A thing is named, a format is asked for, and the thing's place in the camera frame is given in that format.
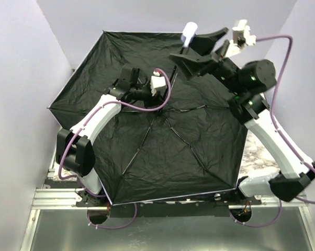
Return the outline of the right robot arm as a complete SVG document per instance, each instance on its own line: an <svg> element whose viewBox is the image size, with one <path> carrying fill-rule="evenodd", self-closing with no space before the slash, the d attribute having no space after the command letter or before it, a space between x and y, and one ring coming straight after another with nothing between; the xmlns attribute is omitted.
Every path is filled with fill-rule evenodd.
<svg viewBox="0 0 315 251"><path fill-rule="evenodd" d="M170 59L187 79L207 74L214 76L228 91L233 116L251 131L269 151L279 171L243 179L237 190L244 197L274 195L284 202L299 199L299 195L315 179L315 161L305 154L275 119L274 104L262 94L278 90L282 72L267 60L255 60L238 67L232 57L260 42L249 27L233 28L233 38L219 48L216 42L228 33L228 28L198 35L195 29L185 28L181 35L184 48L196 56L170 54Z"/></svg>

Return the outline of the lavender folding umbrella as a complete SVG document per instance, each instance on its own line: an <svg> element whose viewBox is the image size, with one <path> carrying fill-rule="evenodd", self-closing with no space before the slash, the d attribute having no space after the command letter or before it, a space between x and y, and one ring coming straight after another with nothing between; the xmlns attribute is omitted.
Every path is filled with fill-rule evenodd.
<svg viewBox="0 0 315 251"><path fill-rule="evenodd" d="M144 80L155 68L171 75L178 33L106 31L50 105L65 129L80 122L125 64ZM160 112L124 108L94 142L95 170L112 204L192 196L236 187L247 130L228 108L228 90L206 75L178 73Z"/></svg>

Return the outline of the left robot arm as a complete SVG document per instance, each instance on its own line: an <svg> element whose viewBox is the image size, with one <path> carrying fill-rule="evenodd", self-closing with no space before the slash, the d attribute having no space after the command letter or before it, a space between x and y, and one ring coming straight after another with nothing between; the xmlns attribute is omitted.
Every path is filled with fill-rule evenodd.
<svg viewBox="0 0 315 251"><path fill-rule="evenodd" d="M62 128L57 134L56 162L60 180L76 178L93 195L99 195L102 182L95 170L93 145L107 125L123 107L134 108L136 101L151 101L149 81L139 80L140 69L123 66L120 76L108 86L93 108L70 129Z"/></svg>

